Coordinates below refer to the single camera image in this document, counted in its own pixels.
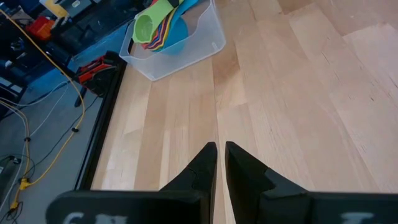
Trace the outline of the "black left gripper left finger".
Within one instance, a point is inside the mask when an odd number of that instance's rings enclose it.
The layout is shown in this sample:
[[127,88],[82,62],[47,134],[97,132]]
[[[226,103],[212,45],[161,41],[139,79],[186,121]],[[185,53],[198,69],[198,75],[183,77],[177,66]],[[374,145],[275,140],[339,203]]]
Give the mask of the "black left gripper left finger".
[[212,224],[217,146],[202,150],[158,191],[74,190],[55,198],[46,224]]

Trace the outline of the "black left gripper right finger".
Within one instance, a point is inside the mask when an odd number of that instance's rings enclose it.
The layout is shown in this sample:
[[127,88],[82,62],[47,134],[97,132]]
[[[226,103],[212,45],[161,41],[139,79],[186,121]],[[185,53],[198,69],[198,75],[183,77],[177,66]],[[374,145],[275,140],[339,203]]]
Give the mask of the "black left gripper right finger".
[[398,194],[311,192],[231,141],[225,161],[237,224],[398,224]]

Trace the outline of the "yellow measuring cup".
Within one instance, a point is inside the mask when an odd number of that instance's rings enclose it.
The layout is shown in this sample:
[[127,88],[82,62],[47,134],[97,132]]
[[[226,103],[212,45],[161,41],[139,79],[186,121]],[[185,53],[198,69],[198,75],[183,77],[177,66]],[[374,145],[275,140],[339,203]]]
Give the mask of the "yellow measuring cup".
[[177,27],[178,16],[176,16],[178,9],[179,7],[176,7],[164,18],[155,31],[151,42],[146,45],[146,49],[159,52],[180,41],[181,34]]

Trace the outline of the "green measuring cup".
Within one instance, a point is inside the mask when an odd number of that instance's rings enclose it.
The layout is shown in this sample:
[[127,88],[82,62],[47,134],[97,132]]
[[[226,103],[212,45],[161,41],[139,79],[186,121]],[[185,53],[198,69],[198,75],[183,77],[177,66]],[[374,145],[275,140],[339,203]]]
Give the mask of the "green measuring cup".
[[152,0],[150,6],[135,17],[133,41],[150,43],[160,23],[173,9],[167,0]]

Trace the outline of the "clear plastic basket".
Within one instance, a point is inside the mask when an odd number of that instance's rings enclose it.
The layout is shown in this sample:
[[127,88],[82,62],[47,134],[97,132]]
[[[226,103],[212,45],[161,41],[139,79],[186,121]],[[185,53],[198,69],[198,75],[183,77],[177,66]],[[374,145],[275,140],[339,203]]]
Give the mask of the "clear plastic basket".
[[132,41],[134,24],[130,23],[119,56],[151,81],[159,80],[187,66],[206,59],[223,49],[226,39],[215,0],[198,0],[182,15],[188,37],[177,55],[166,55],[144,49]]

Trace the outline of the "grey laptop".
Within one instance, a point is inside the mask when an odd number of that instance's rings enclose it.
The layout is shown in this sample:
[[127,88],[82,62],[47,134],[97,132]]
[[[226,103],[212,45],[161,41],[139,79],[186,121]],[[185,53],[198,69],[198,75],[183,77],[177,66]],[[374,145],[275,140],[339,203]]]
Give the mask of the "grey laptop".
[[58,4],[68,12],[70,17],[75,17],[94,4],[92,0],[59,0]]

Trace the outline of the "red black tool box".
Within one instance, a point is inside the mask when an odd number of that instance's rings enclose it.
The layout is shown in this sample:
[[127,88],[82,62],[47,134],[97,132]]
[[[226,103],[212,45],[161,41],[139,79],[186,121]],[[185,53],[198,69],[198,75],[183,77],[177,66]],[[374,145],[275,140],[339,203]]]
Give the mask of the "red black tool box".
[[75,80],[81,85],[82,97],[87,91],[103,98],[110,89],[113,78],[122,70],[124,61],[113,51],[94,59],[90,63],[78,68]]

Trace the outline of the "yellow plastic container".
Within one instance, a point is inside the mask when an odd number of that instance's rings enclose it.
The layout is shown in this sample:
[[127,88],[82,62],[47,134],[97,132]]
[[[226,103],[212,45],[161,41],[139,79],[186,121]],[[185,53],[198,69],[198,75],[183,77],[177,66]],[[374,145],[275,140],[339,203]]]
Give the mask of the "yellow plastic container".
[[57,18],[67,17],[68,12],[59,4],[55,3],[56,0],[39,0],[53,15]]

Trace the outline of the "red orange parts bin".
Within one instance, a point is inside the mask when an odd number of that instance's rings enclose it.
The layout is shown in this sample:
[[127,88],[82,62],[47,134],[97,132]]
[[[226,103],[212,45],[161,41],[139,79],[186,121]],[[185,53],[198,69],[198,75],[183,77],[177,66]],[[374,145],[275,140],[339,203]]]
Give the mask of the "red orange parts bin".
[[51,38],[51,30],[55,21],[44,16],[39,16],[34,22],[28,24],[25,30],[35,38],[47,41]]

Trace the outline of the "black aluminium table frame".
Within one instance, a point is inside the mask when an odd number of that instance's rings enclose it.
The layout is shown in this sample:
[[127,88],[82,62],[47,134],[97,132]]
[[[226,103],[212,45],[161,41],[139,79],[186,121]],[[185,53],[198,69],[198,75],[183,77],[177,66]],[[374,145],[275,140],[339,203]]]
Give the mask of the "black aluminium table frame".
[[118,66],[119,68],[111,79],[108,92],[99,108],[86,154],[74,186],[75,190],[91,189],[127,63],[120,59]]

